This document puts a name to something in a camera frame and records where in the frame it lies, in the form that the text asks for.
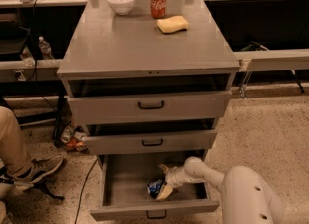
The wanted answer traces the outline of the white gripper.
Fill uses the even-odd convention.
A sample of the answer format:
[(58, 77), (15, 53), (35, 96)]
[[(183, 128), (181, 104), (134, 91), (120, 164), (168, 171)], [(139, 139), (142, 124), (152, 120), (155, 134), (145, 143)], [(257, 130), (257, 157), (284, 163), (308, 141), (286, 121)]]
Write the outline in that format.
[(159, 168), (165, 174), (165, 184), (161, 187), (159, 194), (155, 198), (157, 201), (166, 200), (173, 192), (173, 188), (178, 188), (189, 183), (190, 177), (186, 173), (183, 166), (169, 168), (165, 164), (160, 164)]

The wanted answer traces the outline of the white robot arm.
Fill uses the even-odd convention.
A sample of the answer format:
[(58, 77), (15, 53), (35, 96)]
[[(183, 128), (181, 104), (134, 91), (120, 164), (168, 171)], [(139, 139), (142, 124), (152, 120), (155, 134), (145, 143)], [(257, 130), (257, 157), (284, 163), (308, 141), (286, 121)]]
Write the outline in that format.
[(207, 182), (221, 193), (223, 224), (280, 224), (284, 207), (279, 196), (253, 169), (235, 166), (227, 173), (211, 169), (197, 157), (184, 166), (169, 168), (161, 164), (163, 186), (156, 197), (167, 199), (184, 184)]

